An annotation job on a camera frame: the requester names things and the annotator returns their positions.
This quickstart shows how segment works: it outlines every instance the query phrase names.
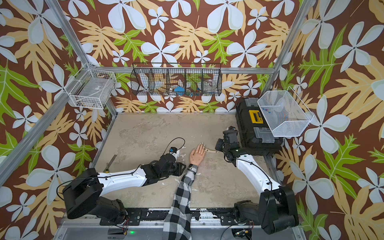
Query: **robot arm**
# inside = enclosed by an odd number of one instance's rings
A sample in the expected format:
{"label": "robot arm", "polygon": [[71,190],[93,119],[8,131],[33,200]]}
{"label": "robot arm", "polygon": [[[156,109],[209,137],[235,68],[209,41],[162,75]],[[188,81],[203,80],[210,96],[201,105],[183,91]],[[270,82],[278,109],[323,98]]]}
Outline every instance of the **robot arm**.
{"label": "robot arm", "polygon": [[176,162],[174,154],[165,154],[158,161],[139,166],[136,170],[105,173],[94,168],[85,170],[63,189],[67,217],[75,219],[85,214],[101,218],[100,225],[118,225],[126,220],[127,212],[119,199],[103,197],[127,187],[141,187],[182,175],[185,164]]}
{"label": "robot arm", "polygon": [[223,152],[226,161],[245,174],[260,195],[259,204],[249,200],[235,203],[235,220],[252,220],[261,225],[267,234],[297,226],[299,219],[292,189],[274,181],[253,157],[247,154],[246,148],[240,147],[234,127],[224,131],[223,136],[223,139],[217,141],[215,149]]}

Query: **floral wallpaper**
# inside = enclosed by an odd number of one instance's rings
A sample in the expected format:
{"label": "floral wallpaper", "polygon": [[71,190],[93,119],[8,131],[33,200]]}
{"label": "floral wallpaper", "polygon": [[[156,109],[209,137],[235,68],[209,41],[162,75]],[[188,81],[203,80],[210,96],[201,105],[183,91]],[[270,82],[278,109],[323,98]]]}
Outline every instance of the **floral wallpaper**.
{"label": "floral wallpaper", "polygon": [[315,114],[275,155],[307,239],[384,238],[383,29],[382,1],[318,0],[279,69]]}
{"label": "floral wallpaper", "polygon": [[302,1],[59,2],[96,66],[208,62],[268,67],[280,53]]}
{"label": "floral wallpaper", "polygon": [[[60,1],[95,66],[273,67],[301,1]],[[223,75],[219,96],[135,96],[130,73],[117,74],[119,112],[230,112],[236,100],[259,96],[269,75]],[[178,79],[172,84],[189,87]]]}
{"label": "floral wallpaper", "polygon": [[[0,0],[0,163],[65,94],[80,63],[43,0]],[[65,212],[59,184],[89,167],[107,110],[67,104],[0,187],[0,239],[52,239]]]}

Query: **black and white plaid shirt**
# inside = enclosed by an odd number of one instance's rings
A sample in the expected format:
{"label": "black and white plaid shirt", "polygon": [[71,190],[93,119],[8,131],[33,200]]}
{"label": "black and white plaid shirt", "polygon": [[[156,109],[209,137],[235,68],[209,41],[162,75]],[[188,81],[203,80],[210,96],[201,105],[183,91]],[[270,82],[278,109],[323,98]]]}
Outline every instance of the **black and white plaid shirt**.
{"label": "black and white plaid shirt", "polygon": [[195,179],[197,166],[191,165],[181,179],[173,197],[172,207],[164,220],[163,240],[192,240],[191,237],[191,185]]}

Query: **worn table surface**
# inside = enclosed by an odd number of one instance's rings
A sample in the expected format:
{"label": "worn table surface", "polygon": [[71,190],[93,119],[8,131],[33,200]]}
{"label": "worn table surface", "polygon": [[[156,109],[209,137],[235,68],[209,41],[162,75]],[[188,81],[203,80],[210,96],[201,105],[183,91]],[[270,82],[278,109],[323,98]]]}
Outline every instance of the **worn table surface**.
{"label": "worn table surface", "polygon": [[[139,164],[159,160],[167,144],[176,137],[185,139],[178,162],[189,165],[189,154],[200,142],[214,150],[218,138],[229,126],[235,126],[234,114],[119,114],[96,164],[102,172],[114,154],[110,172],[136,169]],[[179,148],[183,141],[170,146]],[[254,157],[268,172],[264,158]],[[105,195],[120,199],[125,207],[169,208],[180,177],[170,176],[145,187],[131,187]],[[192,185],[191,207],[233,207],[242,200],[259,201],[259,195],[233,164],[223,159],[223,153],[206,153]]]}

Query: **hanging wire organizer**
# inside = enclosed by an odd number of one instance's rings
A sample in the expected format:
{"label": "hanging wire organizer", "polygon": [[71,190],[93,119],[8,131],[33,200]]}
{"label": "hanging wire organizer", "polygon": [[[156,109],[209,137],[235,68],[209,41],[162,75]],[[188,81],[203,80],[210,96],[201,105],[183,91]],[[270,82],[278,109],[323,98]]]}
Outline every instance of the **hanging wire organizer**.
{"label": "hanging wire organizer", "polygon": [[221,64],[197,64],[202,67],[183,67],[187,63],[152,63],[160,67],[133,63],[131,89],[135,95],[174,95],[193,96],[212,94],[222,91]]}
{"label": "hanging wire organizer", "polygon": [[[297,99],[308,112],[304,112]],[[288,90],[267,91],[257,103],[274,137],[298,137],[315,117],[292,87]]]}
{"label": "hanging wire organizer", "polygon": [[68,96],[76,107],[104,109],[111,92],[116,86],[115,73],[97,70],[88,64],[75,74],[75,86],[68,92]]}

